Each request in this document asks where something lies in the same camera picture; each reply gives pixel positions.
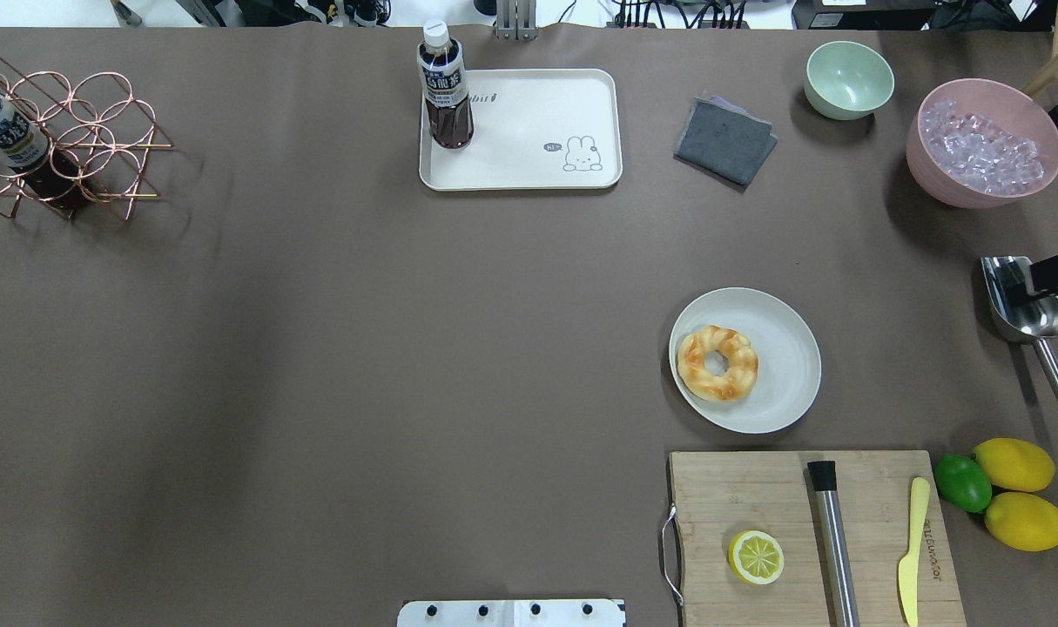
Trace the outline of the twisted glazed donut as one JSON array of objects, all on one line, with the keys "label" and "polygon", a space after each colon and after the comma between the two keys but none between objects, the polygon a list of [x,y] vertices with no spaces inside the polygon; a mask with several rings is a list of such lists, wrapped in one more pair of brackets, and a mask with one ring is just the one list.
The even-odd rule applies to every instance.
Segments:
[{"label": "twisted glazed donut", "polygon": [[704,326],[687,334],[679,342],[676,365],[685,388],[705,401],[742,401],[758,384],[754,345],[728,327]]}]

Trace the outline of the cream rabbit tray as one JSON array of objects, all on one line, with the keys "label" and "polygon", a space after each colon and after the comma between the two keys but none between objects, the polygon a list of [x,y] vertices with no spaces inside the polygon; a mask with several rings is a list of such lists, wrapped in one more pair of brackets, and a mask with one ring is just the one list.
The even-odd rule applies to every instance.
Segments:
[{"label": "cream rabbit tray", "polygon": [[475,131],[444,148],[421,114],[421,182],[441,193],[608,189],[623,176],[617,88],[607,71],[468,69]]}]

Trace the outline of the tea bottle on tray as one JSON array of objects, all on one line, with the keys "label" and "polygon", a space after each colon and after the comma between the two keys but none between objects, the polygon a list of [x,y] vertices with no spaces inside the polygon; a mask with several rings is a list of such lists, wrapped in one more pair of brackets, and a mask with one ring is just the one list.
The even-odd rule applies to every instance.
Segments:
[{"label": "tea bottle on tray", "polygon": [[444,148],[466,147],[474,134],[466,63],[462,44],[450,36],[445,21],[428,19],[422,25],[416,63],[430,136]]}]

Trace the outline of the metal ice scoop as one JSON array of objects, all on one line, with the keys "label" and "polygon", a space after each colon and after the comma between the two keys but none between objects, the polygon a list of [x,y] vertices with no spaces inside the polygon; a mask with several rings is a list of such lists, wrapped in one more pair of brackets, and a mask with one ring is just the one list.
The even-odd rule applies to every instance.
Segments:
[{"label": "metal ice scoop", "polygon": [[998,332],[1010,344],[1033,347],[1058,401],[1058,357],[1051,346],[1058,336],[1058,296],[1014,300],[1025,290],[1030,268],[1030,258],[1022,255],[986,255],[980,268]]}]

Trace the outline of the pink bowl with ice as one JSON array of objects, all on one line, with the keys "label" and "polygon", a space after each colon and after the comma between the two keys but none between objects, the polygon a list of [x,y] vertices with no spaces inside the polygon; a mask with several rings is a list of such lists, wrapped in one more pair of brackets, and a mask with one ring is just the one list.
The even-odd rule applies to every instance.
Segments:
[{"label": "pink bowl with ice", "polygon": [[924,97],[906,146],[922,189],[960,209],[990,209],[1038,193],[1058,174],[1058,131],[1030,96],[964,78]]}]

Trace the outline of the yellow lemon near scoop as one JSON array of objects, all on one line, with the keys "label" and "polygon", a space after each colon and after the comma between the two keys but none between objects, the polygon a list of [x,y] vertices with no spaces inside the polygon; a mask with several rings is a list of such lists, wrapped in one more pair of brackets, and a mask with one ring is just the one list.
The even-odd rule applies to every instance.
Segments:
[{"label": "yellow lemon near scoop", "polygon": [[1041,492],[1055,478],[1055,462],[1050,453],[1020,438],[990,438],[974,446],[972,459],[999,488]]}]

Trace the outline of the green lime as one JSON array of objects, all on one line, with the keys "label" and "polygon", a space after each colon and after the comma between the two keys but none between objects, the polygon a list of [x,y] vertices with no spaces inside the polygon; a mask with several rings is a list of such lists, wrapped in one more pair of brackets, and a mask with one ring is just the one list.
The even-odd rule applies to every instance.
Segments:
[{"label": "green lime", "polygon": [[975,460],[961,454],[944,454],[933,468],[940,496],[955,508],[983,513],[992,501],[992,484]]}]

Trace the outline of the yellow lemon far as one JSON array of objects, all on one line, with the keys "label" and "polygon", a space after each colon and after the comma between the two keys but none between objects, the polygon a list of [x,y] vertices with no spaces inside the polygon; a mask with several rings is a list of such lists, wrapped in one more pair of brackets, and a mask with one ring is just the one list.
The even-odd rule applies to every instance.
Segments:
[{"label": "yellow lemon far", "polygon": [[986,508],[985,525],[1000,543],[1041,552],[1058,547],[1058,508],[1041,496],[1003,492]]}]

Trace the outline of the white round plate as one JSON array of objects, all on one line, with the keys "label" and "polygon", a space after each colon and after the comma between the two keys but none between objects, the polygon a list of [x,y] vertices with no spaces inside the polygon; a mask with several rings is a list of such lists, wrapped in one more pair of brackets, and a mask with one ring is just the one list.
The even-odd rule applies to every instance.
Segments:
[{"label": "white round plate", "polygon": [[[677,368],[688,334],[717,325],[748,338],[759,356],[755,388],[743,400],[696,397]],[[671,376],[685,401],[709,423],[737,434],[772,434],[811,408],[822,381],[822,358],[810,327],[791,306],[751,288],[719,288],[681,310],[668,342]]]}]

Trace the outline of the green bowl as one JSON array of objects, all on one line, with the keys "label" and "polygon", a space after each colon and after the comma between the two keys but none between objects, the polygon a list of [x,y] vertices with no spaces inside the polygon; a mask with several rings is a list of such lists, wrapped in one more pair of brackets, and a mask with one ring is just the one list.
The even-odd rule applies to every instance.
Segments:
[{"label": "green bowl", "polygon": [[867,118],[891,99],[894,89],[891,64],[856,41],[822,44],[805,64],[805,97],[824,118]]}]

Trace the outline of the yellow plastic knife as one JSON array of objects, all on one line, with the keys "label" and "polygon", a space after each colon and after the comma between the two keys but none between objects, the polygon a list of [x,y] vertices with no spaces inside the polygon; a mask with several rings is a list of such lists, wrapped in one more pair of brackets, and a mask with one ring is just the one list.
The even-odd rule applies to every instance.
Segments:
[{"label": "yellow plastic knife", "polygon": [[931,495],[931,485],[926,477],[915,476],[908,492],[908,519],[906,552],[896,567],[896,589],[901,603],[904,623],[919,626],[919,568],[924,523]]}]

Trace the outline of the grey folded cloth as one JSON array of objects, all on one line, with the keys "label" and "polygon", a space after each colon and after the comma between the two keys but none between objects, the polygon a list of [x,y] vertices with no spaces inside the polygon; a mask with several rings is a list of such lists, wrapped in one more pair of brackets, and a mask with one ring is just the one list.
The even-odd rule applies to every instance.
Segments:
[{"label": "grey folded cloth", "polygon": [[772,123],[720,97],[696,97],[673,155],[729,183],[751,185],[776,150]]}]

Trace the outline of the steel muddler black tip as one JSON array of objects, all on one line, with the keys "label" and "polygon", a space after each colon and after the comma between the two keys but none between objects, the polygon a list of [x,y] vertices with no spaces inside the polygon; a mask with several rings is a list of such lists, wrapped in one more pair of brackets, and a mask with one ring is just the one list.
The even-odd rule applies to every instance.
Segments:
[{"label": "steel muddler black tip", "polygon": [[860,626],[858,600],[852,582],[846,525],[840,509],[836,463],[833,460],[811,461],[807,462],[806,469],[820,513],[832,610],[838,626]]}]

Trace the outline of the bamboo cutting board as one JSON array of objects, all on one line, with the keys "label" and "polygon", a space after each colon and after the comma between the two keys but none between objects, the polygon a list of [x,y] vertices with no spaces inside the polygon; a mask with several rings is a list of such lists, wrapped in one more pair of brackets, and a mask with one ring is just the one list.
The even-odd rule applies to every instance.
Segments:
[{"label": "bamboo cutting board", "polygon": [[[931,479],[927,451],[673,451],[685,626],[835,626],[825,533],[807,465],[832,460],[838,476],[859,621],[902,626],[898,564],[908,551],[910,488]],[[767,586],[738,578],[728,560],[740,532],[762,530],[785,552]]]}]

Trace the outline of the half lemon slice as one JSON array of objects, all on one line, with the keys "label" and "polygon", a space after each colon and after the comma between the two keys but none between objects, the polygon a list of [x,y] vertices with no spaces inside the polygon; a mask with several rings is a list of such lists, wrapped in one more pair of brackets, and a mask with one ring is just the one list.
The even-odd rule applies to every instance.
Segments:
[{"label": "half lemon slice", "polygon": [[727,561],[741,580],[767,586],[783,575],[785,553],[776,536],[760,530],[745,530],[731,539]]}]

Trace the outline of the tea bottle in rack front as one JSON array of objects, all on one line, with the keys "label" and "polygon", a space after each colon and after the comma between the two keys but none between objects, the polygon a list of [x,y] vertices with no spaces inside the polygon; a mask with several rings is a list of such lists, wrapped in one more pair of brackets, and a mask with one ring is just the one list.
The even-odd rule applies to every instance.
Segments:
[{"label": "tea bottle in rack front", "polygon": [[71,213],[90,203],[77,165],[52,146],[50,135],[0,95],[0,159],[30,196]]}]

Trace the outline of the aluminium frame post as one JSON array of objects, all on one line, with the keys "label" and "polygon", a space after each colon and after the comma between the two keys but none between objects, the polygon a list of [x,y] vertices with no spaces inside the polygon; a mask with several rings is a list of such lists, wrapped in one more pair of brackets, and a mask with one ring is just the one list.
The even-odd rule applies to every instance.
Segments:
[{"label": "aluminium frame post", "polygon": [[529,41],[539,36],[536,0],[497,0],[495,10],[497,39]]}]

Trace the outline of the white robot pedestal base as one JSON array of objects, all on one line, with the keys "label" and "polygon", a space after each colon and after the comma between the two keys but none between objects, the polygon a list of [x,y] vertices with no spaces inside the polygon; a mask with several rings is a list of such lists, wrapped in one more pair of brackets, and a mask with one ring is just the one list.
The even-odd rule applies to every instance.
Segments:
[{"label": "white robot pedestal base", "polygon": [[623,600],[417,600],[397,626],[627,626]]}]

